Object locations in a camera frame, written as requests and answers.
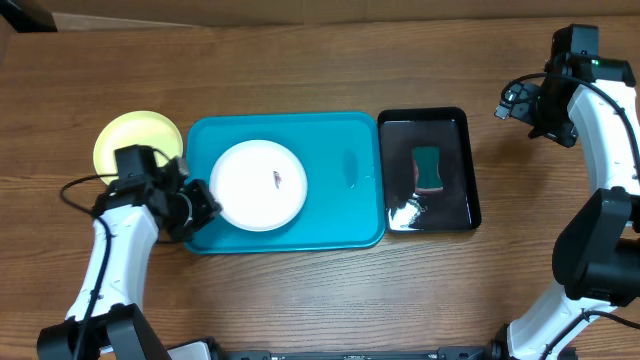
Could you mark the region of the pink white plate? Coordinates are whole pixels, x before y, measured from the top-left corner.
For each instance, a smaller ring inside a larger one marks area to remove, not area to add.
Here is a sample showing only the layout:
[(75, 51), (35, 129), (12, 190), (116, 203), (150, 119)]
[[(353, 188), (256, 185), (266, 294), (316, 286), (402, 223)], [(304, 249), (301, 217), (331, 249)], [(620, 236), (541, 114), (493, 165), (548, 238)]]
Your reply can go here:
[(308, 180), (300, 160), (286, 147), (249, 140), (220, 156), (210, 175), (209, 190), (228, 223), (266, 232), (298, 215), (306, 201)]

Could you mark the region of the yellow plate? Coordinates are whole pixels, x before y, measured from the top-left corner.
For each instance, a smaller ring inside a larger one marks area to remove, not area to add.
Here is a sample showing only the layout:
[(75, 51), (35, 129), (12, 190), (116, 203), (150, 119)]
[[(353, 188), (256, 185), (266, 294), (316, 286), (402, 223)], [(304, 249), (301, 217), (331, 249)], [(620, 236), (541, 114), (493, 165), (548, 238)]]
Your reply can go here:
[(166, 116), (153, 111), (123, 114), (102, 130), (94, 145), (94, 168), (106, 185), (117, 178), (115, 151), (132, 145), (158, 148), (169, 158), (183, 155), (181, 133)]

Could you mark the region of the green scrub sponge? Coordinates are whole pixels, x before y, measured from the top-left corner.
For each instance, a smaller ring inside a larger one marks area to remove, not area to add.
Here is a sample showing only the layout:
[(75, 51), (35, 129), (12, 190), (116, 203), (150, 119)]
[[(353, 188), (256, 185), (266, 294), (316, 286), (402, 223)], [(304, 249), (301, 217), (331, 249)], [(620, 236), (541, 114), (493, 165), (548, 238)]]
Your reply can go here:
[(440, 150), (438, 147), (423, 146), (412, 149), (414, 187), (417, 194), (427, 194), (443, 190), (439, 174)]

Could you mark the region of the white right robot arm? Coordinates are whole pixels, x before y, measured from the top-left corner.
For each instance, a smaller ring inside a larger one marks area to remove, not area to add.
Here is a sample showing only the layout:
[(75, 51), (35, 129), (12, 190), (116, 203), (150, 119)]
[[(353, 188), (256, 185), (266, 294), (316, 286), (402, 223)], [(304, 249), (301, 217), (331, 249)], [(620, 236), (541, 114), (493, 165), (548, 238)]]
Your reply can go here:
[(615, 315), (639, 296), (639, 243), (623, 238), (639, 227), (639, 122), (636, 81), (628, 62), (590, 50), (562, 51), (539, 73), (512, 80), (496, 110), (531, 125), (530, 137), (564, 146), (582, 143), (591, 196), (558, 236), (553, 279), (521, 317), (504, 326), (488, 359), (573, 359), (570, 342), (587, 326)]

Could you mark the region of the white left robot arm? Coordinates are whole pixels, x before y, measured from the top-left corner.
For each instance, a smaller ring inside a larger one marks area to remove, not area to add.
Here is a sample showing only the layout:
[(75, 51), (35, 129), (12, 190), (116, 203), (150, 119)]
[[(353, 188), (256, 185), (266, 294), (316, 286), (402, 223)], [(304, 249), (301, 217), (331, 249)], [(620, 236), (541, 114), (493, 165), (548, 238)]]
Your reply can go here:
[(210, 338), (167, 348), (142, 313), (151, 250), (162, 231), (184, 242), (211, 222), (220, 207), (204, 181), (114, 180), (89, 213), (94, 245), (82, 288), (65, 320), (41, 330), (41, 359), (211, 360)]

